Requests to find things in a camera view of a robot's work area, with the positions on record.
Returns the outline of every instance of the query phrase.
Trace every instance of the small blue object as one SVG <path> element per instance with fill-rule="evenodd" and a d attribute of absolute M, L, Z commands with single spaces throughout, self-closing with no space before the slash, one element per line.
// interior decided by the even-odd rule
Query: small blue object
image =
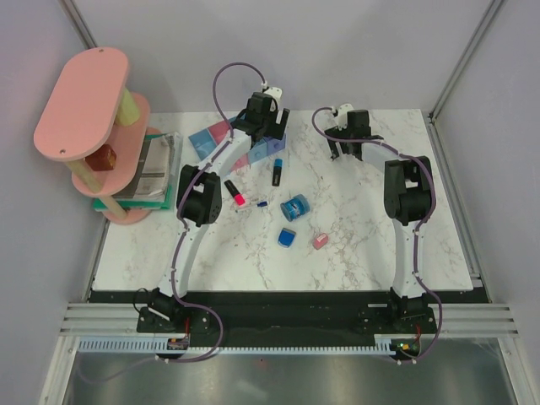
<path fill-rule="evenodd" d="M 310 212 L 310 204 L 305 199 L 304 195 L 292 197 L 290 200 L 281 204 L 281 212 L 285 218 L 292 222 L 298 217 Z"/>
<path fill-rule="evenodd" d="M 268 155 L 267 151 L 267 141 L 261 139 L 250 151 L 247 153 L 247 160 L 250 162 L 250 165 L 253 165 L 255 162 L 266 158 Z"/>
<path fill-rule="evenodd" d="M 216 143 L 208 129 L 203 129 L 189 137 L 200 160 L 205 159 L 216 148 Z"/>
<path fill-rule="evenodd" d="M 268 149 L 268 156 L 272 154 L 276 154 L 280 150 L 285 149 L 285 146 L 287 145 L 287 134 L 283 134 L 283 139 L 280 141 L 279 139 L 274 138 L 265 138 L 267 140 L 267 149 Z"/>
<path fill-rule="evenodd" d="M 293 240 L 295 236 L 296 236 L 296 232 L 287 228 L 283 228 L 281 229 L 281 232 L 279 233 L 278 243 L 280 246 L 290 247 L 293 244 Z"/>

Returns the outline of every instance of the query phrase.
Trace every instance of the metal floor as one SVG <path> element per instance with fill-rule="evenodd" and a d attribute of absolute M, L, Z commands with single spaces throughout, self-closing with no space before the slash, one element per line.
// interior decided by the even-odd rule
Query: metal floor
<path fill-rule="evenodd" d="M 78 354 L 77 362 L 89 378 L 100 378 L 144 356 Z M 444 340 L 417 365 L 344 355 L 227 354 L 194 364 L 152 362 L 102 385 L 72 375 L 64 401 L 179 403 L 509 405 L 516 400 L 495 340 Z"/>

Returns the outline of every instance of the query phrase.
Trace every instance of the blue cube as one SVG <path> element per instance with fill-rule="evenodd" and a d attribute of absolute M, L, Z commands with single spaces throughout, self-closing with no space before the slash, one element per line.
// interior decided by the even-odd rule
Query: blue cube
<path fill-rule="evenodd" d="M 258 160 L 266 158 L 267 155 L 268 155 L 267 141 L 265 141 L 264 139 L 261 139 L 247 153 L 247 159 L 250 162 L 250 165 L 253 165 Z"/>
<path fill-rule="evenodd" d="M 291 229 L 283 228 L 279 233 L 278 244 L 283 247 L 290 247 L 293 244 L 296 232 Z"/>
<path fill-rule="evenodd" d="M 280 150 L 285 149 L 285 145 L 287 144 L 287 135 L 283 135 L 283 139 L 280 141 L 279 139 L 274 138 L 265 138 L 267 140 L 267 155 L 270 156 L 272 154 L 276 154 Z"/>
<path fill-rule="evenodd" d="M 216 149 L 216 146 L 218 146 L 207 128 L 194 133 L 189 137 L 189 140 L 192 143 L 193 148 L 195 148 L 200 160 L 209 156 L 213 150 Z"/>

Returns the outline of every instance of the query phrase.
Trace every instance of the white marble surface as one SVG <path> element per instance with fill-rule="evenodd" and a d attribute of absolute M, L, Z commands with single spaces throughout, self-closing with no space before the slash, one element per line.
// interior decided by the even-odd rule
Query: white marble surface
<path fill-rule="evenodd" d="M 325 114 L 318 119 L 323 128 L 329 126 Z M 370 114 L 374 134 L 402 152 L 431 159 L 438 205 L 425 235 L 424 281 L 432 289 L 471 289 L 420 111 Z M 216 113 L 153 114 L 150 125 L 164 132 L 180 132 L 185 137 L 182 164 L 192 164 L 198 158 L 186 136 L 218 121 Z M 311 127 L 311 111 L 290 114 L 287 136 L 284 151 L 229 176 L 246 199 L 267 200 L 269 206 L 237 213 L 223 187 L 223 209 L 202 241 L 189 289 L 389 289 L 395 266 L 395 236 L 382 204 L 382 174 L 352 156 L 332 162 L 326 140 Z M 283 159 L 280 187 L 271 185 L 276 157 Z M 299 193 L 309 200 L 311 212 L 289 223 L 279 204 Z M 173 212 L 151 213 L 129 226 L 111 224 L 94 289 L 154 288 L 170 267 L 181 226 Z M 277 243 L 283 227 L 296 232 L 289 249 Z M 311 242 L 321 232 L 326 232 L 330 240 L 316 251 Z"/>

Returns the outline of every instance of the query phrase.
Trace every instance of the pink cube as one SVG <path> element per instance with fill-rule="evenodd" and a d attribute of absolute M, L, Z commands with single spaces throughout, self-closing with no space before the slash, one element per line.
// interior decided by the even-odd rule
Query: pink cube
<path fill-rule="evenodd" d="M 317 250 L 321 249 L 328 242 L 327 234 L 320 234 L 313 240 L 313 247 Z"/>
<path fill-rule="evenodd" d="M 233 165 L 232 169 L 230 171 L 238 170 L 240 167 L 244 167 L 249 164 L 249 161 L 247 159 L 247 154 L 236 160 L 236 163 Z"/>
<path fill-rule="evenodd" d="M 211 127 L 208 127 L 208 130 L 212 134 L 213 140 L 219 144 L 221 141 L 223 141 L 227 135 L 227 132 L 229 131 L 229 123 L 227 121 L 221 121 L 217 124 L 213 124 Z"/>

